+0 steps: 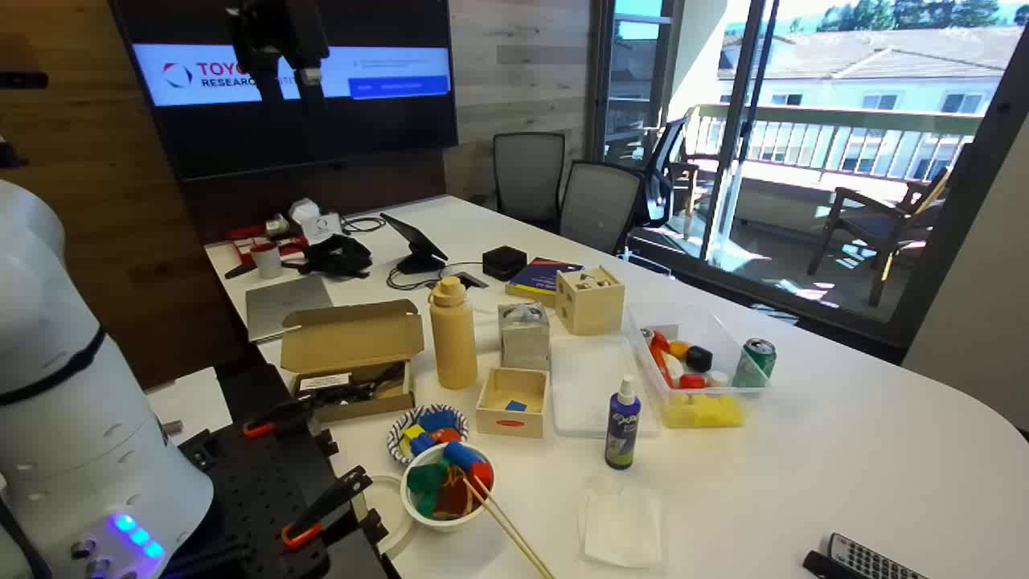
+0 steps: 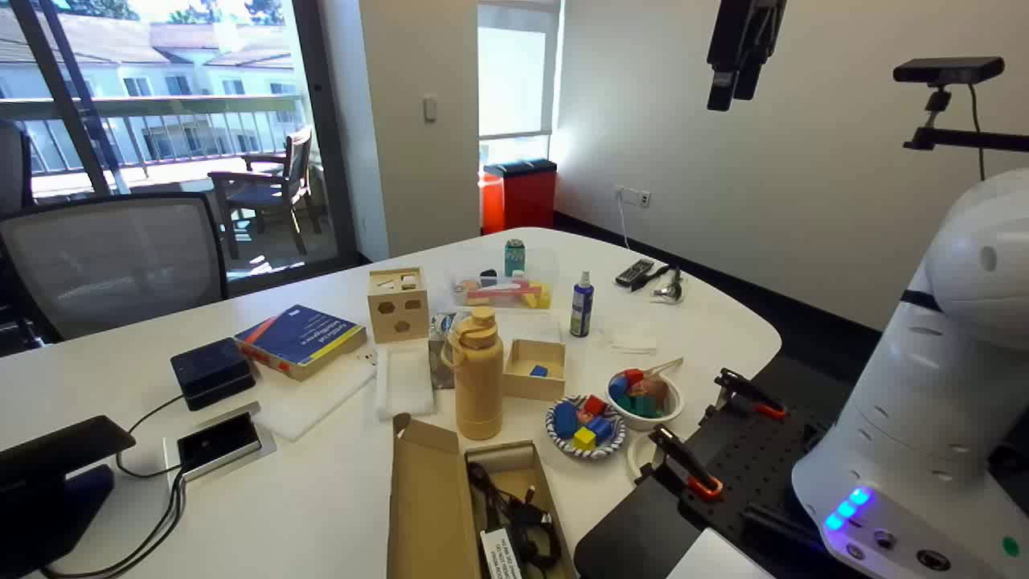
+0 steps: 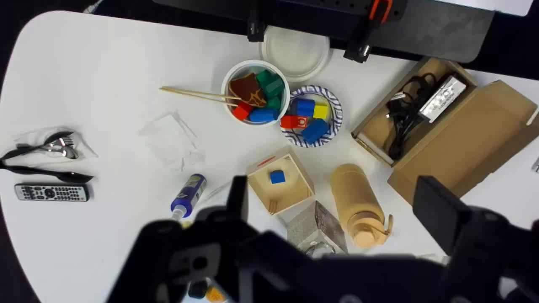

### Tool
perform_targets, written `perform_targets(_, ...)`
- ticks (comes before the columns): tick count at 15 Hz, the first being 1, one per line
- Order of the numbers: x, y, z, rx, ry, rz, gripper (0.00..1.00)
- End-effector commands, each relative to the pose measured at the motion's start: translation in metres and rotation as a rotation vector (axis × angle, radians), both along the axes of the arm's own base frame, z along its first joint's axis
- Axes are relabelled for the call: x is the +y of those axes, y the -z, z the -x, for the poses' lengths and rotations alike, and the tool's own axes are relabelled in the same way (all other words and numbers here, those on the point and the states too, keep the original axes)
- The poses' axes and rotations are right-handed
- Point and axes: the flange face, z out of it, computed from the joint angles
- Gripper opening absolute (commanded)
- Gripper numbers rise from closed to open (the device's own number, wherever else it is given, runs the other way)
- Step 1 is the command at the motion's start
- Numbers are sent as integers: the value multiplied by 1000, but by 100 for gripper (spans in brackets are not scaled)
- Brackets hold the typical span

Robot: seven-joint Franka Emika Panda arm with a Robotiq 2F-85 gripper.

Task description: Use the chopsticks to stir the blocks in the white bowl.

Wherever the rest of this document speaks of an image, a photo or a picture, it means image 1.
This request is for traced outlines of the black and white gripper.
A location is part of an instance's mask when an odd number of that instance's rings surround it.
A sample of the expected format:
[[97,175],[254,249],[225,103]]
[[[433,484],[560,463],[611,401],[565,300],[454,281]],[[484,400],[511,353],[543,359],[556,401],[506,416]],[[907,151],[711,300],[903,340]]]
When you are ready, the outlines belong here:
[[237,69],[254,79],[263,103],[281,103],[275,64],[291,69],[301,100],[321,100],[321,62],[329,37],[319,0],[242,0],[225,9]]

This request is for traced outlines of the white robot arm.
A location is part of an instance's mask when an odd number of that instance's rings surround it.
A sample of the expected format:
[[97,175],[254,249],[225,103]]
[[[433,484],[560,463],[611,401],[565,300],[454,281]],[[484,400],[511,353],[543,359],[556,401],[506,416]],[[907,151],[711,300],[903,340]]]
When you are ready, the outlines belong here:
[[174,442],[76,293],[64,221],[4,191],[4,579],[319,579],[300,495],[237,421]]

